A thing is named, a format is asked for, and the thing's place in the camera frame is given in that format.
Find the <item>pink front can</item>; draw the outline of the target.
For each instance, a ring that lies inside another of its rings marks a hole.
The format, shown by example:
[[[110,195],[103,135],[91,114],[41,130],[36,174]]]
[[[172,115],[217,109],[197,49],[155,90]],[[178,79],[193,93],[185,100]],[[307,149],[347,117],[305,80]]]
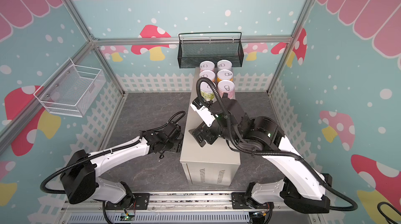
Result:
[[[218,83],[218,92],[220,96],[223,98],[223,96],[226,94],[229,99],[234,99],[235,98],[235,84],[230,81],[230,80],[222,80]]]

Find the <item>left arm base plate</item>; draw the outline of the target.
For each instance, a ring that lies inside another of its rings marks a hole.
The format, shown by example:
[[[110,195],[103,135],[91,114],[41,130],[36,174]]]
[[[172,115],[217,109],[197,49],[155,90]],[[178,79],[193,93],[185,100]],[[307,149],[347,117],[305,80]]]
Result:
[[[118,203],[107,202],[106,210],[146,210],[149,204],[149,193],[128,194]]]

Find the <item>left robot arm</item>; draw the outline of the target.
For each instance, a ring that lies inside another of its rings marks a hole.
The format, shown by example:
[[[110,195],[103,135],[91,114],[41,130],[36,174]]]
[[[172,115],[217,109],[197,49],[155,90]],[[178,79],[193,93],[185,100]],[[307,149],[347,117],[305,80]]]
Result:
[[[136,199],[125,182],[112,182],[101,178],[107,171],[127,161],[149,154],[163,159],[166,152],[179,153],[183,134],[178,124],[185,111],[175,113],[162,126],[140,131],[138,137],[123,144],[101,151],[74,153],[67,166],[45,178],[41,191],[49,194],[65,194],[70,204],[86,200],[111,203],[122,209],[134,206]]]

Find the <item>blue label can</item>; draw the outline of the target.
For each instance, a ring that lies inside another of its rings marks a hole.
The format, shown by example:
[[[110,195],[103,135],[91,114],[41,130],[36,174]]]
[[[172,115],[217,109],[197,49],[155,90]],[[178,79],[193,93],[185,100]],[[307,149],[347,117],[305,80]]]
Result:
[[[217,63],[218,71],[220,70],[232,70],[232,62],[229,60],[220,60]]]

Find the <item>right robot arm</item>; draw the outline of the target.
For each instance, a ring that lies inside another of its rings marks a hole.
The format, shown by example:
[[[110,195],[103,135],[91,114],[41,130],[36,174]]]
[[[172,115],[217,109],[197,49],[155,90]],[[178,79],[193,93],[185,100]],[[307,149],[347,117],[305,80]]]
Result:
[[[271,118],[250,118],[237,100],[219,94],[214,82],[206,77],[196,82],[196,93],[191,108],[203,122],[190,133],[201,147],[223,138],[232,151],[261,156],[285,176],[274,183],[250,183],[245,195],[250,207],[283,201],[303,214],[358,209],[354,200],[332,188],[329,174],[317,172],[295,150]]]

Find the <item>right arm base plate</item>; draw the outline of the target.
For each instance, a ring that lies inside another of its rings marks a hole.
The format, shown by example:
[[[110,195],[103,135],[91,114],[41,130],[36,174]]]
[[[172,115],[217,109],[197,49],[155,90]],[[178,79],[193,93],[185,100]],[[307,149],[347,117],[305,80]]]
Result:
[[[258,203],[244,192],[233,192],[231,202],[233,209],[274,209],[274,205],[271,203]]]

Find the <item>pink label can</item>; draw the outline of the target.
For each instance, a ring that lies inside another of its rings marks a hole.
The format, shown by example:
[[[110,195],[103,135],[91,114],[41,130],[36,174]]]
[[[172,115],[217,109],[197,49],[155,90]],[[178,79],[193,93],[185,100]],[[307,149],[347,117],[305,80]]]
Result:
[[[211,61],[203,61],[199,65],[200,71],[214,71],[215,70],[215,63]]]

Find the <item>green label can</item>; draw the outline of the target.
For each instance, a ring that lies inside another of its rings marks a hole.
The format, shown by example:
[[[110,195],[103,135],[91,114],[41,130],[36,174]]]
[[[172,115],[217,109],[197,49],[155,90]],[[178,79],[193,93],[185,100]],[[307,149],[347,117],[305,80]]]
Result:
[[[202,82],[200,84],[200,94],[206,101],[212,101],[215,99],[215,95],[211,86],[206,82]]]

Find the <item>yellow label can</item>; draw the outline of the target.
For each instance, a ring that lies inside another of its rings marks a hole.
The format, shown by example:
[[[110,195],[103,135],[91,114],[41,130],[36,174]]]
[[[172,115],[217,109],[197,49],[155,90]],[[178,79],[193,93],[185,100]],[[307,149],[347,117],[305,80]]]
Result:
[[[230,70],[222,69],[217,72],[216,77],[217,77],[218,83],[223,80],[228,80],[228,81],[233,82],[233,72]]]

